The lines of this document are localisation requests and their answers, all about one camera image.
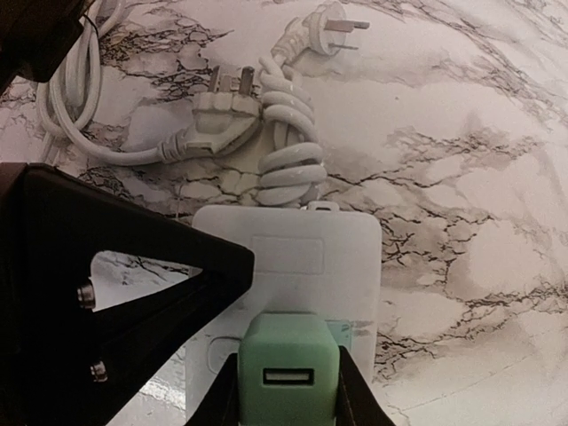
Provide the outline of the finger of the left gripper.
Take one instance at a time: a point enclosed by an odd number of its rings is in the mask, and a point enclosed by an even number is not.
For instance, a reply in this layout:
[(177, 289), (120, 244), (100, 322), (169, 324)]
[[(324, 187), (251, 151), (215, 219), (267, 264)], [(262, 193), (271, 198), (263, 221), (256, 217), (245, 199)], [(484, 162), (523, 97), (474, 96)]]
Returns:
[[(197, 274), (98, 310), (100, 252)], [(255, 257), (42, 164), (1, 166), (1, 422), (105, 425), (245, 294)]]

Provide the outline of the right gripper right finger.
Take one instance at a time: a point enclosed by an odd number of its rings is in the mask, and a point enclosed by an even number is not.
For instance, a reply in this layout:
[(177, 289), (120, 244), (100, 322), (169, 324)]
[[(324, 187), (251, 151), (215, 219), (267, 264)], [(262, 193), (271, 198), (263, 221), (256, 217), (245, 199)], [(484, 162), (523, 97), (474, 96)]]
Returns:
[(337, 426), (394, 426), (379, 406), (349, 351), (339, 347), (340, 366), (335, 408)]

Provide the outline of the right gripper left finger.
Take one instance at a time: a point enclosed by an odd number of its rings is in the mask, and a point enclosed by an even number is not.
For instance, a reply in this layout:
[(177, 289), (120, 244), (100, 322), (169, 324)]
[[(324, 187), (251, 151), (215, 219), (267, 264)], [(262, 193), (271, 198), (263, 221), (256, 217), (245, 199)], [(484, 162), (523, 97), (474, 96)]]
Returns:
[(186, 426), (239, 426), (238, 356), (231, 354)]

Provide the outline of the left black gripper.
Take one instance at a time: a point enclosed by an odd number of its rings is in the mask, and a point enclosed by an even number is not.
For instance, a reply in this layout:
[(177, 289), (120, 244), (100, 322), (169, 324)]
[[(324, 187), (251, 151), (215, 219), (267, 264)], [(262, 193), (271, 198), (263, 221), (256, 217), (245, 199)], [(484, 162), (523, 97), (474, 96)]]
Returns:
[(85, 0), (1, 1), (1, 91), (15, 77), (48, 82), (83, 32)]

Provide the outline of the mint green usb charger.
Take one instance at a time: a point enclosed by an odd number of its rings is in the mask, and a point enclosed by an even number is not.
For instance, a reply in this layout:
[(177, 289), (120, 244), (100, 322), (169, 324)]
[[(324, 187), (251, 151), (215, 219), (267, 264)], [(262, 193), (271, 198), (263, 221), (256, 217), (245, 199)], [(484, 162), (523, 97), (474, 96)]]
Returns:
[(334, 425), (340, 350), (311, 313), (263, 312), (238, 352), (241, 425)]

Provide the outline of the long white power strip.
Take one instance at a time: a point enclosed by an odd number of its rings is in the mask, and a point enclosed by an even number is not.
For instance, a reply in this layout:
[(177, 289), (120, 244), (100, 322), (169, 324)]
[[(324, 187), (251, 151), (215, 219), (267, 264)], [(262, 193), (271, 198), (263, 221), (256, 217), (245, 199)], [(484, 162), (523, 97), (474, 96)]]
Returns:
[(194, 414), (257, 314), (313, 312), (341, 334), (366, 383), (374, 376), (382, 230), (366, 213), (210, 205), (193, 228), (255, 255), (251, 289), (185, 345), (185, 411)]

